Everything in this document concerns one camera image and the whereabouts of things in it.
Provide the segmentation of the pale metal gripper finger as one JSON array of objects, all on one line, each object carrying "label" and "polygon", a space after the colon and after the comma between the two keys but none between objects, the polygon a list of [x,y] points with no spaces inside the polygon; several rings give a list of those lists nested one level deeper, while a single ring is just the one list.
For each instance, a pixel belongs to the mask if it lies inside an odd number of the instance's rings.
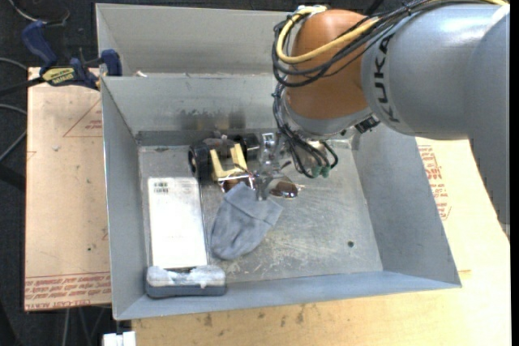
[{"label": "pale metal gripper finger", "polygon": [[264,200],[268,196],[278,198],[293,198],[293,182],[285,175],[283,169],[291,164],[290,161],[282,162],[280,169],[273,175],[261,177],[259,171],[256,176],[256,192],[258,200]]},{"label": "pale metal gripper finger", "polygon": [[279,140],[275,133],[262,134],[259,175],[267,177],[280,169]]}]

